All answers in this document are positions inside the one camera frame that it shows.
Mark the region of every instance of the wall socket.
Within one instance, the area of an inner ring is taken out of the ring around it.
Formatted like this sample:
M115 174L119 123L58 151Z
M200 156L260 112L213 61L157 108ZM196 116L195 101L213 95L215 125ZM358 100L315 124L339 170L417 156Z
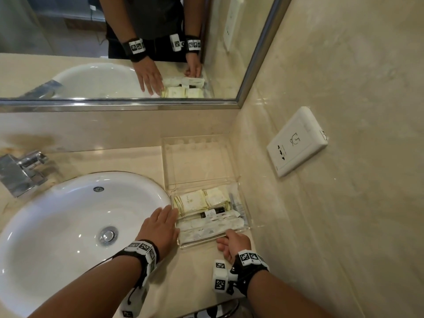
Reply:
M228 8L227 21L224 27L224 46L229 52L233 39L240 29L241 19L243 17L245 1L244 0L231 0L230 7Z
M285 176L327 144L327 135L311 110L300 107L271 140L267 150L278 176Z

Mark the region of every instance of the sink basin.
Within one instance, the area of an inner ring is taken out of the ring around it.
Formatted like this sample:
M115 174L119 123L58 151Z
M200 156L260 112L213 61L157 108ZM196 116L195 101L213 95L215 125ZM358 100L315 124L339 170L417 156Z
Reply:
M153 210L170 204L150 179L94 173L27 203L0 235L0 300L21 317L131 243Z
M54 78L63 86L53 98L159 98L141 91L135 70L114 63L88 63L67 69Z

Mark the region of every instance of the chrome faucet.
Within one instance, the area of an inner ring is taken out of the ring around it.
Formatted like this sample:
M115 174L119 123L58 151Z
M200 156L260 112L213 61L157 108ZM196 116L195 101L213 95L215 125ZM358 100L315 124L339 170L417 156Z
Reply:
M48 157L39 150L28 153L20 159L12 154L0 157L0 182L14 197L19 197L47 179L34 168L48 161Z

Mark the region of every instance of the sink drain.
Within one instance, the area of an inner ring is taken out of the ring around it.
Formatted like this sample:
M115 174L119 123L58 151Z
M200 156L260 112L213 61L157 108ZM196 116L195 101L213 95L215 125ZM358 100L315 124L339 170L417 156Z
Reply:
M118 238L118 229L114 226L107 226L98 235L101 246L108 247L115 243Z

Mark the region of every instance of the reflected hand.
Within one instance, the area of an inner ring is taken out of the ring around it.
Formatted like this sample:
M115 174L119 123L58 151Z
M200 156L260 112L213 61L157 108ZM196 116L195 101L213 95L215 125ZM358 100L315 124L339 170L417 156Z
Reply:
M135 238L150 240L159 250L159 260L162 261L176 245L180 229L175 228L178 218L178 209L171 209L171 205L157 208L150 218L144 220L140 232Z
M161 91L165 88L162 83L162 75L156 67L155 62L150 57L146 57L139 62L133 62L133 66L137 73L141 90L145 91L144 84L146 84L147 91L150 95L153 95L152 89L154 89L158 95L161 95Z
M186 59L188 63L188 68L184 73L186 77L200 78L202 64L199 55L197 53L187 53Z
M234 230L225 231L226 237L216 239L218 250L224 252L224 258L233 264L237 254L243 250L251 250L250 239L246 235L236 233Z

